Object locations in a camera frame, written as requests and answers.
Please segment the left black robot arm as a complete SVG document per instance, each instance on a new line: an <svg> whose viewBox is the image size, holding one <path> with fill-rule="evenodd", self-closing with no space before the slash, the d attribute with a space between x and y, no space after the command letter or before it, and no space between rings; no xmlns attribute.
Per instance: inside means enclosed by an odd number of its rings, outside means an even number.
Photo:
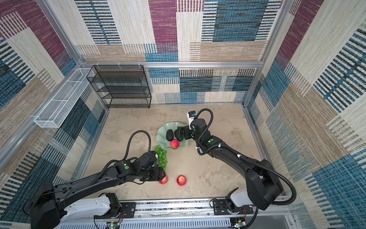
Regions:
<svg viewBox="0 0 366 229"><path fill-rule="evenodd" d="M28 200L30 227L55 228L66 216L67 206L100 190L135 182L136 179L142 184L162 181L166 173L157 160L158 154L149 149L139 158L111 160L100 172L76 181L56 186L52 182L43 183Z"/></svg>

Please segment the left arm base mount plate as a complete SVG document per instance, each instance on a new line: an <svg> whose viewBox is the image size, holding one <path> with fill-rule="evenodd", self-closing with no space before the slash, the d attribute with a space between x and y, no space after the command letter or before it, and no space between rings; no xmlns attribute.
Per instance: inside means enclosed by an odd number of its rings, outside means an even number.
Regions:
<svg viewBox="0 0 366 229"><path fill-rule="evenodd" d="M133 219L136 210L136 202L120 202L119 215L115 219Z"/></svg>

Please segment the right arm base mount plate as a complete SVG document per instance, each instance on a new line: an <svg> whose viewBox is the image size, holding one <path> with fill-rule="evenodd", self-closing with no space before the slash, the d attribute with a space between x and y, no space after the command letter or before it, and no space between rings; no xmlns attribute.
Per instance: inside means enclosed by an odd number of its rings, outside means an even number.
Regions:
<svg viewBox="0 0 366 229"><path fill-rule="evenodd" d="M249 205L237 207L232 201L226 199L213 198L209 205L214 210L215 215L246 215L253 214L254 210Z"/></svg>

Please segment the green fake grape bunch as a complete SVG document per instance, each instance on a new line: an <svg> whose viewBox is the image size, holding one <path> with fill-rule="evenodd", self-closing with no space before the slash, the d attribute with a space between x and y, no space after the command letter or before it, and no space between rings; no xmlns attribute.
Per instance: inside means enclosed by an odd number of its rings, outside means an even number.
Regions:
<svg viewBox="0 0 366 229"><path fill-rule="evenodd" d="M167 167L167 151L164 150L160 145L154 148L155 152L158 154L158 165L166 170Z"/></svg>

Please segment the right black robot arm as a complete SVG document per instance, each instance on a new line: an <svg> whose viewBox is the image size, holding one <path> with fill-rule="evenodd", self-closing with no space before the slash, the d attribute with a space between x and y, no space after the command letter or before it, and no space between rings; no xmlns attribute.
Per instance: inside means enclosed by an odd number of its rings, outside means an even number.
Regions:
<svg viewBox="0 0 366 229"><path fill-rule="evenodd" d="M177 128L179 138L193 139L199 155L218 159L246 180L246 188L235 189L226 196L226 205L231 212L238 212L243 206L255 206L266 210L270 205L289 205L296 200L294 185L285 176L276 172L272 164L263 159L258 161L238 152L209 131L213 119L207 123L199 115L204 112L187 113L188 125Z"/></svg>

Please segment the red apple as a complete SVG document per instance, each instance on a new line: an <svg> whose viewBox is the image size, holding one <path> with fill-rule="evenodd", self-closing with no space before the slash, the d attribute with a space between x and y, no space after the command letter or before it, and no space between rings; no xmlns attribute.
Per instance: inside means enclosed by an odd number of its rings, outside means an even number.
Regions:
<svg viewBox="0 0 366 229"><path fill-rule="evenodd" d="M176 139L173 139L173 140L170 142L170 147L171 147L172 149L177 149L177 148L179 148L179 146L180 146L180 142L179 142L178 140L176 140Z"/></svg>
<svg viewBox="0 0 366 229"><path fill-rule="evenodd" d="M162 185L166 184L167 182L168 182L168 176L167 175L165 175L165 177L161 181L159 181L159 183L162 184Z"/></svg>
<svg viewBox="0 0 366 229"><path fill-rule="evenodd" d="M187 183L187 178L183 175L177 177L176 182L179 186L184 186Z"/></svg>

